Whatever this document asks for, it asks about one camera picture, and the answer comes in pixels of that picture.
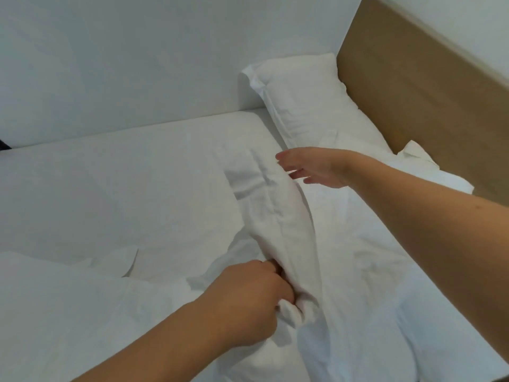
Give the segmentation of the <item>person's left hand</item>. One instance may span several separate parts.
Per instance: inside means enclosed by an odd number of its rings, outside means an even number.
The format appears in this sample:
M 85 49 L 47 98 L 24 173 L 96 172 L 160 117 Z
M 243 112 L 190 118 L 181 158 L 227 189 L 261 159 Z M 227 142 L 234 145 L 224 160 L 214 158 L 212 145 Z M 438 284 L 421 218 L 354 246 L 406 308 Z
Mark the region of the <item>person's left hand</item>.
M 263 262 L 228 266 L 198 298 L 226 349 L 255 345 L 277 330 L 279 303 L 264 287 Z

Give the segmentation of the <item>person's right hand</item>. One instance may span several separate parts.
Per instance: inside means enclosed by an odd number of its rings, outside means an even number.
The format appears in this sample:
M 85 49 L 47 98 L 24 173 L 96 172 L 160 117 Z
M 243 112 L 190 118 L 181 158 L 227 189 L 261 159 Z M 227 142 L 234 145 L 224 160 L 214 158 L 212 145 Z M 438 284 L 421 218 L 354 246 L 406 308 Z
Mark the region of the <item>person's right hand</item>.
M 322 147 L 297 147 L 276 154 L 279 166 L 288 173 L 292 180 L 319 175 L 330 181 L 329 188 L 343 188 L 348 186 L 349 171 L 363 155 L 353 151 L 329 149 Z

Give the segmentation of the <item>person's right forearm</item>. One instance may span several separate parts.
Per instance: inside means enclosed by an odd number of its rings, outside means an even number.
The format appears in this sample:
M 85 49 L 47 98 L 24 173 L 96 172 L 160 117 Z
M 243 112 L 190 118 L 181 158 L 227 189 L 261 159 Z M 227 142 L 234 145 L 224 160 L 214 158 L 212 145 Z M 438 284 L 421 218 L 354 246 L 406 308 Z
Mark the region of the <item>person's right forearm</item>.
M 359 153 L 348 157 L 345 180 L 509 363 L 509 207 Z

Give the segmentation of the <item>person's left forearm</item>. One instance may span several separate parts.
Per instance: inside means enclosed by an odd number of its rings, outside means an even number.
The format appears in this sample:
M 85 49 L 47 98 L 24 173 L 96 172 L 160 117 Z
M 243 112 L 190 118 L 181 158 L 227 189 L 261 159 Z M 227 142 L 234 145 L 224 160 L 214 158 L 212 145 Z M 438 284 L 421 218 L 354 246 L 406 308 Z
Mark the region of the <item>person's left forearm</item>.
M 72 382 L 190 382 L 237 341 L 231 314 L 195 301 Z

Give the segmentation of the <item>white pillow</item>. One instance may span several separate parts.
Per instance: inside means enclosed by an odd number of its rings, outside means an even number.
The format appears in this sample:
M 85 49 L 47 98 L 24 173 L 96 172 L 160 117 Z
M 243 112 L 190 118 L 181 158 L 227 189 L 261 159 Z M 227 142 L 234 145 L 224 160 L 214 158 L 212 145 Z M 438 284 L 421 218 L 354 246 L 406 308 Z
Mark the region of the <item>white pillow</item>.
M 334 54 L 270 59 L 251 64 L 242 73 L 262 98 L 288 148 L 317 147 L 326 133 L 338 130 L 391 152 L 339 80 Z

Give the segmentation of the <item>wooden headboard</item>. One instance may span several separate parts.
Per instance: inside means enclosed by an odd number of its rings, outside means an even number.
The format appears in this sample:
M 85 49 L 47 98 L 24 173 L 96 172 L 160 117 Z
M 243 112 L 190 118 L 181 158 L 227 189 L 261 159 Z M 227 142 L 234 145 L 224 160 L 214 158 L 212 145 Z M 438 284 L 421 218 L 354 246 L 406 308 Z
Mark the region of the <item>wooden headboard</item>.
M 381 0 L 362 0 L 339 79 L 395 152 L 419 143 L 474 193 L 509 206 L 509 89 Z

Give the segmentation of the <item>white bed sheet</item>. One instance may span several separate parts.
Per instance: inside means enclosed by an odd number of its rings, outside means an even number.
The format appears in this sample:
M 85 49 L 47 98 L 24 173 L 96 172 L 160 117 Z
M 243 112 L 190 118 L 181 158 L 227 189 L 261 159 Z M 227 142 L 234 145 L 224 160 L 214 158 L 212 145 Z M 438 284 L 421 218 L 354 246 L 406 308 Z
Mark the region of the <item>white bed sheet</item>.
M 0 253 L 74 264 L 138 248 L 131 277 L 199 276 L 243 227 L 226 144 L 286 149 L 266 109 L 0 152 Z

